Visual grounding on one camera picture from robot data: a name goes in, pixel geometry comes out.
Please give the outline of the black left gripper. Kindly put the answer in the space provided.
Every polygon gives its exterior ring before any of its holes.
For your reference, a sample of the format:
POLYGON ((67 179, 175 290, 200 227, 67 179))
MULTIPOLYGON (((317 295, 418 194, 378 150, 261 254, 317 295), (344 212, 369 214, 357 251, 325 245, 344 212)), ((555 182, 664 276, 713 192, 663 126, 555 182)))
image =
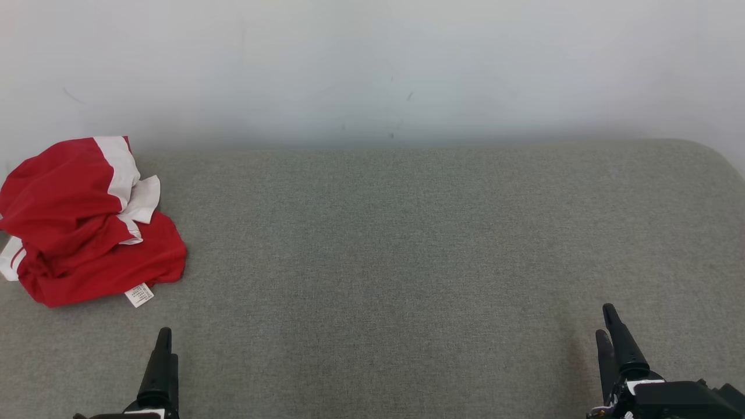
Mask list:
POLYGON ((171 352, 171 339, 171 328, 162 327, 147 361, 137 402, 128 405, 122 414, 147 416, 145 419, 179 419, 179 360, 171 352))

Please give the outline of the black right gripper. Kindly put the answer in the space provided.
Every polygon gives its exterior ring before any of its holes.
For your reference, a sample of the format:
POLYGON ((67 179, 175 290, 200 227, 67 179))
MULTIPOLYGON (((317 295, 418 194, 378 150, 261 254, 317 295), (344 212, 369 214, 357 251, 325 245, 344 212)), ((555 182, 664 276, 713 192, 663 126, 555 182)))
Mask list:
POLYGON ((590 409, 588 419, 629 419, 635 406, 635 387, 662 384, 665 380, 650 371, 649 363, 612 303, 604 303, 603 316, 610 334, 604 329, 594 332, 603 405, 590 409))

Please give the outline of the red shirt with white sleeves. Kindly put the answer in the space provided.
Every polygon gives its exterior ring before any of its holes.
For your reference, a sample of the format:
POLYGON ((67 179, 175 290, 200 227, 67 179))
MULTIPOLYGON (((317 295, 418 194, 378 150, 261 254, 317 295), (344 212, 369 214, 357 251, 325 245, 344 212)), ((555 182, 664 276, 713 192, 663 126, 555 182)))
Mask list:
POLYGON ((123 210, 139 227, 139 244, 54 259, 29 250, 16 237, 20 247, 12 259, 20 284, 35 302, 57 308, 123 294, 141 285, 175 283, 185 268, 186 245, 175 223, 157 209, 160 194, 157 176, 141 180, 123 210))

